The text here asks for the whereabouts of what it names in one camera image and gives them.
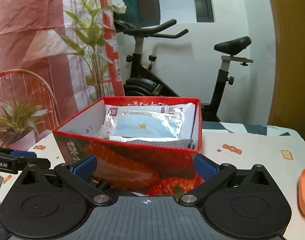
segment bike seat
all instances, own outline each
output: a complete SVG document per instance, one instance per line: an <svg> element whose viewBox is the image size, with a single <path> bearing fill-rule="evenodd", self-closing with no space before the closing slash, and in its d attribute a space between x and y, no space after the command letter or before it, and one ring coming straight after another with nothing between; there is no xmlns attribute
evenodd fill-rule
<svg viewBox="0 0 305 240"><path fill-rule="evenodd" d="M214 46L214 50L230 55L237 55L243 49L251 44L251 39L248 36L241 37L232 41L225 41Z"/></svg>

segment white wall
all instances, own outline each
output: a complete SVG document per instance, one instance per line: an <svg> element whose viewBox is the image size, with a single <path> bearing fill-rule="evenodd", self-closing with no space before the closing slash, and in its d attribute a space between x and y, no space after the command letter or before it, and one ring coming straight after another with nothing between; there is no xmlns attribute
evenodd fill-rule
<svg viewBox="0 0 305 240"><path fill-rule="evenodd" d="M216 43L249 35L244 0L212 0L214 23L177 24L165 33L175 34L185 28L189 33L177 40L145 39L143 60L149 64L148 55L156 54L154 73L183 97L197 97L210 103L222 53L214 51ZM125 82L130 76L131 64L126 56L134 50L134 38L122 33L117 35L121 61L121 75ZM249 49L240 57L249 57ZM223 122L245 122L248 102L249 69L232 62L230 75L235 77L233 86L227 85L218 116Z"/></svg>
<svg viewBox="0 0 305 240"><path fill-rule="evenodd" d="M275 31L269 0L245 0L250 57L249 102L246 123L266 125L275 82Z"/></svg>
<svg viewBox="0 0 305 240"><path fill-rule="evenodd" d="M195 0L159 0L159 7L162 23L172 18L178 23L197 22Z"/></svg>

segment seat post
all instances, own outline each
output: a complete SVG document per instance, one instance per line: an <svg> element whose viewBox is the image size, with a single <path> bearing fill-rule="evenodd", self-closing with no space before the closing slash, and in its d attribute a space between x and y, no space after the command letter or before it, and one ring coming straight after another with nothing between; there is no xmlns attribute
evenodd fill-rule
<svg viewBox="0 0 305 240"><path fill-rule="evenodd" d="M216 81L216 85L214 88L214 93L213 97L211 99L211 103L209 106L211 115L215 117L217 115L222 95L225 90L226 83L230 80L228 78L229 74L229 66L231 61L237 61L237 62L242 62L241 65L246 65L246 63L253 63L254 61L252 59L247 59L247 58L241 58L241 57L234 57L234 56L221 56L222 63L221 67L218 71L218 77Z"/></svg>
<svg viewBox="0 0 305 240"><path fill-rule="evenodd" d="M143 46L144 46L144 37L136 37L135 36L135 54L142 54L143 53Z"/></svg>

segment white vase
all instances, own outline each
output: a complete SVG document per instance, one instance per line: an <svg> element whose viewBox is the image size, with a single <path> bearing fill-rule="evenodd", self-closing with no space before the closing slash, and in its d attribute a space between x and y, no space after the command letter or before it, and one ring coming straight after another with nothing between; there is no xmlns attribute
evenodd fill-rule
<svg viewBox="0 0 305 240"><path fill-rule="evenodd" d="M14 142L13 144L8 145L8 148L19 150L19 151L27 151L30 147L32 147L36 143L34 131L30 131L23 138Z"/></svg>
<svg viewBox="0 0 305 240"><path fill-rule="evenodd" d="M52 133L51 130L44 130L40 135L39 135L39 140L37 142L39 142L41 139L44 139L47 135L50 135Z"/></svg>

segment red box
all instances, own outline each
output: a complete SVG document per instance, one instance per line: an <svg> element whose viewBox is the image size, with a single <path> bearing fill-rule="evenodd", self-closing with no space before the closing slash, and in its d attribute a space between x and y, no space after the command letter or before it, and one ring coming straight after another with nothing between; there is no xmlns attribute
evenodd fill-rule
<svg viewBox="0 0 305 240"><path fill-rule="evenodd" d="M154 147L93 137L104 123L105 105L187 103L195 104L191 137L195 149ZM201 150L201 103L197 98L104 97L58 126L53 134L67 163L95 154L98 166L94 177L108 181L112 187L148 195L171 195L174 188L186 192L195 186L193 157Z"/></svg>

